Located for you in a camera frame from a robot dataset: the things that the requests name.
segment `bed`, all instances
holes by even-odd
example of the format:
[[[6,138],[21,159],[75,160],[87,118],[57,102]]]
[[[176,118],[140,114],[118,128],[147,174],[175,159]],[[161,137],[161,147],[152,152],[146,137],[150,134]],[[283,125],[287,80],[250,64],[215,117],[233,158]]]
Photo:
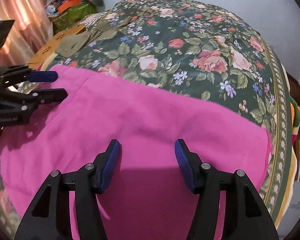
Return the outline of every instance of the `bed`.
[[[237,15],[192,0],[123,0],[103,21],[128,25],[91,41],[63,64],[220,104],[267,129],[272,138],[266,179],[259,191],[278,226],[292,196],[296,160],[288,81],[273,50]],[[0,227],[13,239],[20,223],[0,176]]]

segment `pink garment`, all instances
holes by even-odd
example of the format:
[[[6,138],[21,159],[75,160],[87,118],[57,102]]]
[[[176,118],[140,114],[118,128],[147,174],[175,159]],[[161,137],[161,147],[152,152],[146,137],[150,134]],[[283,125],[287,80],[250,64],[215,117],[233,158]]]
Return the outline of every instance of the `pink garment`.
[[[76,171],[122,144],[111,185],[98,195],[109,240],[184,240],[198,196],[185,187],[174,153],[183,138],[190,151],[217,169],[244,170],[257,189],[271,153],[266,130],[218,104],[172,94],[85,69],[57,65],[52,88],[61,103],[40,106],[29,125],[5,128],[0,139],[1,176],[22,216],[48,174]],[[220,239],[221,195],[215,239]],[[79,239],[70,200],[73,237]]]

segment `silver bolt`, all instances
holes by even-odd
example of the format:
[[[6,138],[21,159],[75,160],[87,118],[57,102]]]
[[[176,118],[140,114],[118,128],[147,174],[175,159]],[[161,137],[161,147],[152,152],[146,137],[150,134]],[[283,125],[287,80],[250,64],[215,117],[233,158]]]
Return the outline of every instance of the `silver bolt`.
[[[243,177],[245,175],[243,170],[237,170],[237,175]]]
[[[209,163],[202,163],[202,164],[201,164],[201,167],[202,167],[203,169],[205,169],[205,170],[208,170],[208,169],[211,168],[211,166],[210,166]]]
[[[92,170],[94,167],[93,163],[88,163],[85,165],[86,170]]]
[[[56,177],[56,176],[58,176],[58,174],[59,174],[59,171],[57,171],[57,170],[54,170],[54,171],[52,171],[52,172],[50,173],[50,175],[51,175],[52,177]]]

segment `floral blanket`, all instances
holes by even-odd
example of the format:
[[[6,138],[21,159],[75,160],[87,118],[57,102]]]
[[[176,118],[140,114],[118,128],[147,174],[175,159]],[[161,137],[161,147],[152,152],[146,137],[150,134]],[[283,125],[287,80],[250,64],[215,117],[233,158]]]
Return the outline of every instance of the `floral blanket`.
[[[102,20],[118,25],[127,16],[133,20],[128,26],[71,58],[57,56],[49,68],[55,64],[88,68],[209,100],[267,129],[273,152],[260,196],[276,221],[289,176],[292,124],[289,93],[275,53],[244,20],[215,5],[123,0]],[[202,113],[198,118],[208,117]],[[5,209],[0,214],[8,223],[14,210]]]

